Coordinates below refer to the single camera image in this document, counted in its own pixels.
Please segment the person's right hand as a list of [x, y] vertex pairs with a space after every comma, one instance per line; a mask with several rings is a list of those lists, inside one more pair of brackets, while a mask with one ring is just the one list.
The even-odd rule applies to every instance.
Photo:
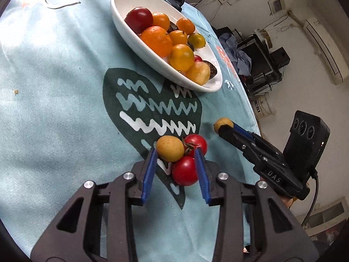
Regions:
[[288, 209], [290, 209], [292, 207], [292, 205], [297, 202], [297, 201], [300, 201], [299, 198], [297, 197], [289, 197], [289, 196], [286, 196], [285, 193], [283, 192], [280, 192], [277, 188], [276, 188], [276, 185], [269, 179], [266, 179], [262, 176], [260, 176], [259, 178], [261, 181], [265, 181], [267, 182], [268, 184], [271, 185], [272, 189], [274, 190], [274, 192], [279, 196], [279, 198], [282, 200], [282, 202], [286, 205], [286, 207]]

